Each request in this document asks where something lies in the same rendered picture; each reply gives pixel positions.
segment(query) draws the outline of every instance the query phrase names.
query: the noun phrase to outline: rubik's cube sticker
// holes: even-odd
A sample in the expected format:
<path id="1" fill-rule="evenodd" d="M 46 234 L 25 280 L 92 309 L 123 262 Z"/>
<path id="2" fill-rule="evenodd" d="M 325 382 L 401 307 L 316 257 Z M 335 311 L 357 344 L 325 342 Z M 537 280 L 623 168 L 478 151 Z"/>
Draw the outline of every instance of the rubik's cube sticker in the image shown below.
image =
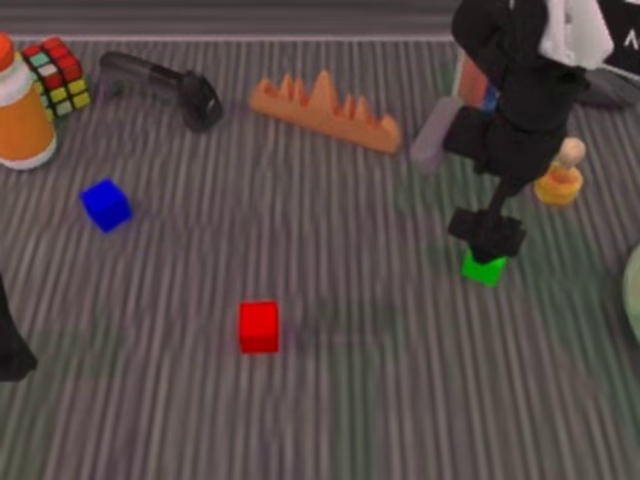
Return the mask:
<path id="1" fill-rule="evenodd" d="M 82 66 L 62 40 L 49 38 L 22 50 L 50 120 L 91 103 Z"/>

